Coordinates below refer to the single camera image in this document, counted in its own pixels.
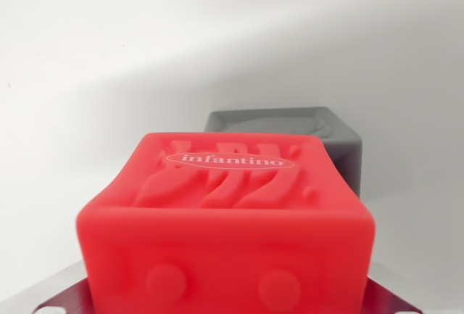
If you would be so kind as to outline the black-padded silver gripper right finger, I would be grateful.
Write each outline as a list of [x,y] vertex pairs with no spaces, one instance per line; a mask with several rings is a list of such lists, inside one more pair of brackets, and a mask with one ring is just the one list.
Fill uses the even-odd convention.
[[463,313],[463,306],[450,304],[399,274],[370,272],[365,313]]

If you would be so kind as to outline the black-padded silver gripper left finger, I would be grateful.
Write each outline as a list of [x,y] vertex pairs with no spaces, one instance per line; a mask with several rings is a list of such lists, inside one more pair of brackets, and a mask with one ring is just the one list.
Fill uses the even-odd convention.
[[2,313],[93,313],[86,269],[77,261],[1,302]]

